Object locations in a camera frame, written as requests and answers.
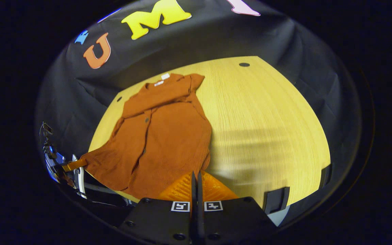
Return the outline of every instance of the cable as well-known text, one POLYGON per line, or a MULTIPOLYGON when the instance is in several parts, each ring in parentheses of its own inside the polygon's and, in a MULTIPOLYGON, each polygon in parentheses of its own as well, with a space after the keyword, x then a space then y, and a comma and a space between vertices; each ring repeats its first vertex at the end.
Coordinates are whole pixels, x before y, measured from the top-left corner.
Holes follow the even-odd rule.
POLYGON ((40 136, 41 136, 41 132, 42 132, 42 127, 43 127, 43 123, 42 123, 42 126, 40 126, 40 129, 39 129, 39 140, 40 140, 40 144, 42 144, 42 140, 41 140, 41 138, 40 138, 40 136))
MULTIPOLYGON (((75 189, 75 190, 76 190, 77 193, 79 193, 79 194, 84 195, 85 197, 87 197, 87 195, 86 195, 85 193, 81 192, 79 189, 75 189)), ((92 201, 92 200, 89 200, 89 199, 87 199, 87 200, 88 200, 89 202, 101 203, 101 204, 105 204, 105 205, 110 205, 110 206, 118 207, 118 206, 116 206, 116 205, 109 204, 109 203, 105 203, 105 202, 92 201)))

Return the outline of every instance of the yellow letter m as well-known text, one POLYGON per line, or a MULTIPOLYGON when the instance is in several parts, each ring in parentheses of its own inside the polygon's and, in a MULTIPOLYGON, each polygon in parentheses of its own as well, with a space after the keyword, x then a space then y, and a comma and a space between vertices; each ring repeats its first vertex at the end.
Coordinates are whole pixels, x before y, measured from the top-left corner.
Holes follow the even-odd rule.
POLYGON ((189 19, 192 15, 184 12, 176 0, 160 0, 155 3, 152 12, 137 11, 122 20, 122 23, 127 23, 131 28, 131 39, 135 40, 149 31, 148 28, 143 28, 140 24, 146 25, 150 28, 157 29, 160 25, 160 16, 163 15, 163 24, 170 25, 181 20, 189 19))

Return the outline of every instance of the black fabric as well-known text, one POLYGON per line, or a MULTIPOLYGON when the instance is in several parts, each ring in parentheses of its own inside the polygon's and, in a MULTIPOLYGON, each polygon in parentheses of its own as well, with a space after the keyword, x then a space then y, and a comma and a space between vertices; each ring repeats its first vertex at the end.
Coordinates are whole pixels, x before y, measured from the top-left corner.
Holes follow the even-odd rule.
MULTIPOLYGON (((305 27, 264 3, 246 3, 261 16, 236 14, 225 0, 178 1, 192 17, 132 40, 121 20, 135 11, 150 12, 156 1, 137 1, 101 23, 88 27, 83 45, 70 40, 42 84, 37 99, 35 130, 45 121, 63 155, 78 157, 88 151, 93 133, 115 95, 164 71, 212 59, 257 55, 284 75, 316 113, 331 153, 333 173, 323 189, 307 198, 302 212, 336 188, 356 155, 361 132, 358 94, 349 72, 328 45, 305 27), (105 32, 111 46, 109 60, 98 69, 83 53, 105 32)), ((286 217, 289 222, 294 217, 286 217)))

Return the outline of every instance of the pink letter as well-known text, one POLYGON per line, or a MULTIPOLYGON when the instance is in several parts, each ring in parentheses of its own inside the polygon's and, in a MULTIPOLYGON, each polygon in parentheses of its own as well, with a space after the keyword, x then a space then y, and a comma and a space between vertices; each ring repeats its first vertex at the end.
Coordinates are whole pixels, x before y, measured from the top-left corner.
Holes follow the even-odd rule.
POLYGON ((247 4, 245 4, 242 0, 227 0, 233 8, 232 12, 237 14, 248 14, 254 16, 260 16, 261 14, 253 9, 251 9, 247 4))

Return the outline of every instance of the wooden table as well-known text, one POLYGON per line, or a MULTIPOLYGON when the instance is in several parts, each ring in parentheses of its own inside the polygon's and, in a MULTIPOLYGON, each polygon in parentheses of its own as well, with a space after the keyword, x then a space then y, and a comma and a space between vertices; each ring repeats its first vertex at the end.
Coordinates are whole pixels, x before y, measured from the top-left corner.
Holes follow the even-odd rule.
POLYGON ((196 95, 213 128, 207 172, 239 197, 252 196, 262 207, 264 192, 289 186, 290 205, 319 188, 321 170, 330 164, 322 126, 299 91, 257 56, 183 66, 121 91, 98 124, 89 151, 110 138, 124 102, 165 73, 205 76, 196 95))

